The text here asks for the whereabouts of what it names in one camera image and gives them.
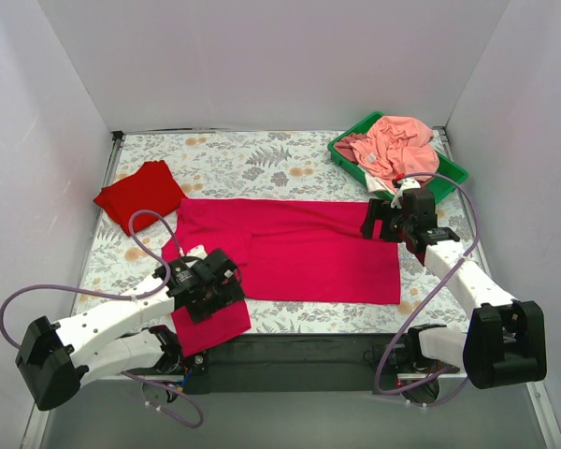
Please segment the dusty rose t shirt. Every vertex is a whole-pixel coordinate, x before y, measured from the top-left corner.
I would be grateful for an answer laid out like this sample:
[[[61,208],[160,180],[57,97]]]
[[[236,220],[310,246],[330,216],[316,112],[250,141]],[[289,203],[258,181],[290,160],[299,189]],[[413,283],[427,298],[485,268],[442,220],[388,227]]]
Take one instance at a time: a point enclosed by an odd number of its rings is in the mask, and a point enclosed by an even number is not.
[[[361,145],[357,145],[356,149],[353,148],[354,142],[365,140],[366,138],[366,134],[351,133],[334,143],[333,148],[337,153],[356,165],[359,164],[359,156],[363,156],[366,161],[370,162],[370,150],[364,149]]]

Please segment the floral patterned table mat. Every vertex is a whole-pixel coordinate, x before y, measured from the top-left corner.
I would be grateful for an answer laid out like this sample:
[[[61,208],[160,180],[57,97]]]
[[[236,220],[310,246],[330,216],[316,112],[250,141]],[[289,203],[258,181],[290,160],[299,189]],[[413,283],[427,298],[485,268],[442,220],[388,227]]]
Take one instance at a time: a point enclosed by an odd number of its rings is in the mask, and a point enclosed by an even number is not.
[[[191,198],[268,198],[360,201],[367,189],[330,160],[332,131],[131,134],[115,145],[107,183],[164,160]],[[155,269],[153,255],[169,238],[174,215],[141,233],[135,244],[101,214],[72,311],[98,304],[98,293],[119,294]],[[399,253],[397,305],[257,301],[247,303],[254,333],[372,333],[397,331],[407,317],[464,331],[468,319],[456,299],[406,250]]]

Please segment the aluminium front frame rail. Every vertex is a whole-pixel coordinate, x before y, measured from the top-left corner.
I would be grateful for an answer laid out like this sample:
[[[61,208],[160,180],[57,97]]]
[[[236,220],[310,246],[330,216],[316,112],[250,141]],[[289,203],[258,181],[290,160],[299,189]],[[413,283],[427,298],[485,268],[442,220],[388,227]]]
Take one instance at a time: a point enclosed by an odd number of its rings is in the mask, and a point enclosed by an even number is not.
[[[542,384],[479,390],[458,374],[423,409],[372,393],[380,335],[248,335],[200,359],[188,383],[204,424],[147,406],[165,394],[110,377],[65,405],[33,411],[25,448],[561,448]]]

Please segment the folded red t shirt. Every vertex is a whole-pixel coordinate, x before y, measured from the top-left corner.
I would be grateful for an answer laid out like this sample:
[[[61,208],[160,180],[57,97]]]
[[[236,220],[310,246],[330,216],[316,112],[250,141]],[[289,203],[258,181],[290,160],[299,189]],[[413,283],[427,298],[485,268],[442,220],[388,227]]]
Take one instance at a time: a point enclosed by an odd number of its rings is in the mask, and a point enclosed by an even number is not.
[[[175,211],[186,197],[164,160],[145,162],[139,170],[101,190],[93,202],[130,237],[129,221],[138,210],[160,216]]]

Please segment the magenta t shirt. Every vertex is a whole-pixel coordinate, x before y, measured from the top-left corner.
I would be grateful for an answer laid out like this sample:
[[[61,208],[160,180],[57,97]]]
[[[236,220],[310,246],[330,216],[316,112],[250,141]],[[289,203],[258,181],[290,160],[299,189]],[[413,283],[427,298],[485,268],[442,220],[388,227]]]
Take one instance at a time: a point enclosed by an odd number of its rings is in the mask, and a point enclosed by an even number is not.
[[[397,304],[398,247],[364,239],[366,215],[365,202],[185,198],[162,256],[221,249],[249,299]]]

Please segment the salmon pink t shirt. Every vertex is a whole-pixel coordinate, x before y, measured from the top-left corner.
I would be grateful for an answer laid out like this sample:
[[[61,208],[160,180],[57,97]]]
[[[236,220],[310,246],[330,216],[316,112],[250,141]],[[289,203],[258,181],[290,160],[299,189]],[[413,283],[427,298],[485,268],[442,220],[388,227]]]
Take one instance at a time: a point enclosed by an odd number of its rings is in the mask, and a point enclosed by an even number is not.
[[[438,171],[433,139],[433,130],[415,118],[382,116],[351,147],[358,165],[394,191],[401,175]]]

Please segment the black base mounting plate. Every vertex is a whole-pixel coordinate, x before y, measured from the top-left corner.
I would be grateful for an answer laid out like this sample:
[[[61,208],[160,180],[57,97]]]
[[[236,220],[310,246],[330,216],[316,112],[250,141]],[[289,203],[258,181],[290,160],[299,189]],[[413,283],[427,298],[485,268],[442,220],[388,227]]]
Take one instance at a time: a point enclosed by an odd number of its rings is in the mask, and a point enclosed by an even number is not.
[[[171,357],[140,374],[178,380],[188,394],[371,391],[393,336],[244,334],[193,356]]]

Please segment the white garment in bin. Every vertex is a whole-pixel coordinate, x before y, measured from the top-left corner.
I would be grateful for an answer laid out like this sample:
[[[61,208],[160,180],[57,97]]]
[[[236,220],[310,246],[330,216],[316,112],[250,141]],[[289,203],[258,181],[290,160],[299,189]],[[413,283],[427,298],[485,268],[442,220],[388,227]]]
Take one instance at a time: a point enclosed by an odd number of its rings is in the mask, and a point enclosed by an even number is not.
[[[392,192],[392,190],[388,188],[387,185],[382,180],[370,175],[367,171],[364,171],[364,175],[365,175],[366,187],[370,193]]]

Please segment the green plastic bin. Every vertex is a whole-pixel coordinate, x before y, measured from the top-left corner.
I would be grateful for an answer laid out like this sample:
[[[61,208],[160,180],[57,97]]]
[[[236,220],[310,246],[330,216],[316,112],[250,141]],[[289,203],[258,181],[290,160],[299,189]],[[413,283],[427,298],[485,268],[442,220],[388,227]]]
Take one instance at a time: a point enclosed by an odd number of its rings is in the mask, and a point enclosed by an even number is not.
[[[335,149],[335,144],[350,134],[366,133],[382,116],[383,113],[380,111],[371,112],[363,120],[348,128],[327,144],[330,160],[365,188],[367,188],[366,172],[355,162],[340,154]],[[448,180],[462,184],[468,178],[468,172],[439,150],[436,150],[436,153],[439,159],[437,172],[441,177],[434,178],[426,185],[433,192],[435,202],[438,204],[455,190],[455,186]]]

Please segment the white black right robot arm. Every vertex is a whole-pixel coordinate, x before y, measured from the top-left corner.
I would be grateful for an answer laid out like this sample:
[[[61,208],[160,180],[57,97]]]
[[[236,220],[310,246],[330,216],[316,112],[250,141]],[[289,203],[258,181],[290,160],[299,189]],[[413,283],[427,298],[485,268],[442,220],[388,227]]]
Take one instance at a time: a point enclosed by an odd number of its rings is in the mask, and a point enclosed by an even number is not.
[[[391,201],[372,199],[360,231],[381,229],[385,241],[407,250],[439,279],[469,319],[457,332],[442,325],[410,326],[396,333],[403,348],[385,349],[381,362],[403,360],[415,371],[439,362],[467,374],[479,389],[543,380],[547,374],[544,313],[534,301],[503,290],[471,259],[460,238],[438,224],[435,198],[427,188],[403,186]]]

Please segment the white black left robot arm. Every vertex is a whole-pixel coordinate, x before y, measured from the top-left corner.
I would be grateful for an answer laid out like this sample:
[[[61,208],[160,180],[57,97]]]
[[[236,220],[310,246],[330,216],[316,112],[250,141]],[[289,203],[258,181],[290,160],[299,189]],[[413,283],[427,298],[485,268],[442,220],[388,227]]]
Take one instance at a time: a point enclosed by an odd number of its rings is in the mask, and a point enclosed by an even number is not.
[[[200,350],[179,331],[150,326],[176,311],[203,325],[244,298],[236,263],[203,247],[163,263],[122,298],[57,322],[42,316],[27,328],[15,363],[41,411],[55,409],[96,380],[133,369],[196,371]]]

